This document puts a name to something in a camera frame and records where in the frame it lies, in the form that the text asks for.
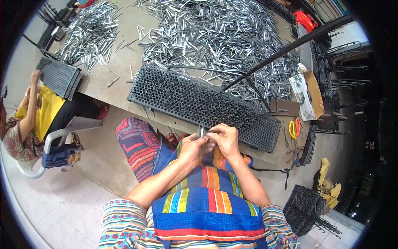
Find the red container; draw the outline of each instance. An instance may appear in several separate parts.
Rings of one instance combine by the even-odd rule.
[[[311,19],[302,11],[297,11],[293,13],[293,15],[296,17],[297,22],[305,28],[307,33],[310,33],[316,26],[318,26],[316,23],[312,23]]]
[[[88,0],[87,3],[85,3],[85,4],[78,4],[77,6],[78,6],[79,8],[82,8],[82,9],[83,9],[83,8],[86,8],[86,7],[90,6],[90,5],[92,5],[93,2],[95,2],[95,0]]]

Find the yellow shirt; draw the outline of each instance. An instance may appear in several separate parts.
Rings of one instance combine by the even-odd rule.
[[[38,99],[41,98],[41,107],[36,111],[36,125],[35,132],[40,142],[43,141],[51,123],[53,122],[55,115],[61,109],[65,100],[57,96],[53,90],[47,86],[42,86],[39,92]],[[26,117],[27,106],[21,108],[16,113],[16,117]]]

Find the paper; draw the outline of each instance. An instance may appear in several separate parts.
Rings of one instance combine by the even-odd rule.
[[[315,120],[315,111],[312,108],[310,97],[307,93],[307,84],[305,82],[304,74],[298,74],[289,78],[293,94],[297,102],[300,103],[300,116],[303,121]]]

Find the fingers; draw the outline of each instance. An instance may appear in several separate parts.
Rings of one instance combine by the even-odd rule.
[[[210,153],[210,152],[212,152],[214,150],[214,148],[206,148],[205,149],[205,153]]]
[[[220,136],[219,134],[214,133],[214,132],[208,132],[208,133],[206,134],[206,136],[207,136],[208,138],[210,138],[211,140],[213,140],[214,142],[216,142],[216,143],[218,143],[218,142],[220,141],[220,138],[221,138],[221,136]]]
[[[228,128],[229,128],[228,125],[221,123],[219,125],[216,125],[216,126],[210,128],[209,131],[211,131],[211,132],[226,132],[228,130]]]
[[[204,145],[205,143],[207,143],[208,140],[209,140],[208,137],[201,137],[201,138],[198,138],[197,140],[193,141],[193,143],[196,143],[196,145],[198,147],[200,147],[200,146]]]
[[[197,133],[194,133],[194,134],[192,134],[192,135],[190,135],[190,136],[188,136],[188,137],[186,137],[186,138],[184,138],[184,139],[186,139],[186,140],[188,140],[188,141],[195,141],[195,140],[197,140],[198,139],[198,134]]]
[[[214,143],[214,142],[212,142],[212,141],[209,140],[207,146],[208,146],[209,148],[214,148],[214,147],[216,147],[216,143]]]

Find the striped shirt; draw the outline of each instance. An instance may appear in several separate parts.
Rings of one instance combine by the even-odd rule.
[[[269,249],[300,249],[297,236],[286,222],[282,209],[276,205],[261,208]],[[173,249],[228,248],[254,249],[256,243],[214,243],[211,241],[173,241]],[[129,200],[111,200],[103,209],[102,235],[98,248],[143,249],[164,248],[155,236],[152,208],[145,209]]]

